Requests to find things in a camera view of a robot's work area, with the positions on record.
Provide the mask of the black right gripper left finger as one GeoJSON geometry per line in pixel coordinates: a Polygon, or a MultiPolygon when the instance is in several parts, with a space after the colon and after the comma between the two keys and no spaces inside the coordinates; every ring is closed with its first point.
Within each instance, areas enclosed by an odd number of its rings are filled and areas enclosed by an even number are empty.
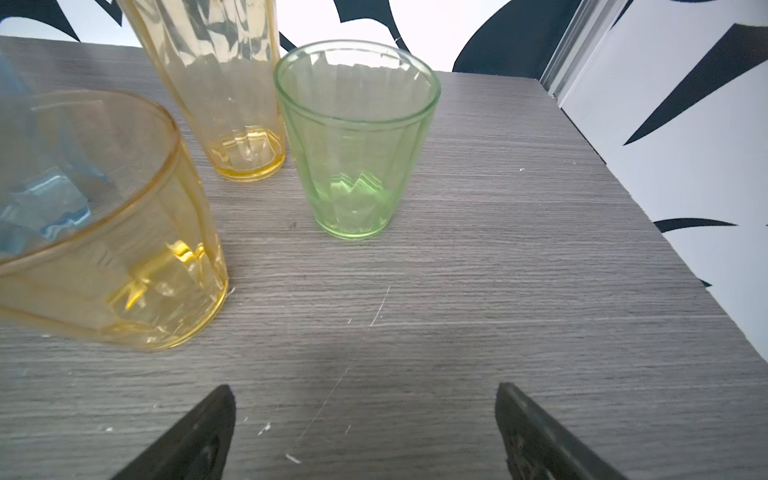
{"type": "Polygon", "coordinates": [[[219,385],[113,479],[220,479],[235,421],[234,394],[219,385]]]}

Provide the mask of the short green glass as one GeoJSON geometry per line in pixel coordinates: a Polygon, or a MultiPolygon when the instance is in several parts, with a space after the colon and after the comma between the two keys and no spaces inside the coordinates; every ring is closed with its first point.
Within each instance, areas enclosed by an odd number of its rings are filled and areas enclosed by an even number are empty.
{"type": "Polygon", "coordinates": [[[395,214],[441,96],[436,73],[399,48],[328,40],[273,72],[298,175],[317,224],[366,239],[395,214]]]}

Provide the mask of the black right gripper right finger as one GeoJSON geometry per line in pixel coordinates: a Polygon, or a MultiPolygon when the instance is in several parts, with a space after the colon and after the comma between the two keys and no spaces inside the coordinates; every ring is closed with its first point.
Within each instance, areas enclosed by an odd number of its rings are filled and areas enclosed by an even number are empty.
{"type": "Polygon", "coordinates": [[[511,382],[498,386],[495,418],[513,479],[626,479],[511,382]]]}

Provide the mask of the tall yellow glass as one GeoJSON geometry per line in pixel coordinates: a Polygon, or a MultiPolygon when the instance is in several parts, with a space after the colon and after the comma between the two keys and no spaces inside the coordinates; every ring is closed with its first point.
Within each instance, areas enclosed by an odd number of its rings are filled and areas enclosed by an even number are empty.
{"type": "Polygon", "coordinates": [[[275,2],[119,6],[215,170],[238,182],[275,174],[287,147],[273,81],[275,2]]]}

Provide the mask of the tall blue glass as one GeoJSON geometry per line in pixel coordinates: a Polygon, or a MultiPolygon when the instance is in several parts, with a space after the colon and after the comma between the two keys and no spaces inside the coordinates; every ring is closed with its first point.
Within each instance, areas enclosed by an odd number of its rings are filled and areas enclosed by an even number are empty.
{"type": "Polygon", "coordinates": [[[95,221],[116,193],[74,130],[1,57],[1,258],[23,256],[95,221]]]}

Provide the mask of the short yellow glass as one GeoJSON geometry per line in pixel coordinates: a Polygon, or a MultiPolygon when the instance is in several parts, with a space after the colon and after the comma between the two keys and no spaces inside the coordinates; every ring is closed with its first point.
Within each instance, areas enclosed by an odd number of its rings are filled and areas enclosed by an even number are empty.
{"type": "Polygon", "coordinates": [[[1,318],[139,350],[178,346],[219,313],[229,276],[202,182],[172,115],[115,90],[34,95],[74,130],[116,193],[95,221],[1,258],[1,318]]]}

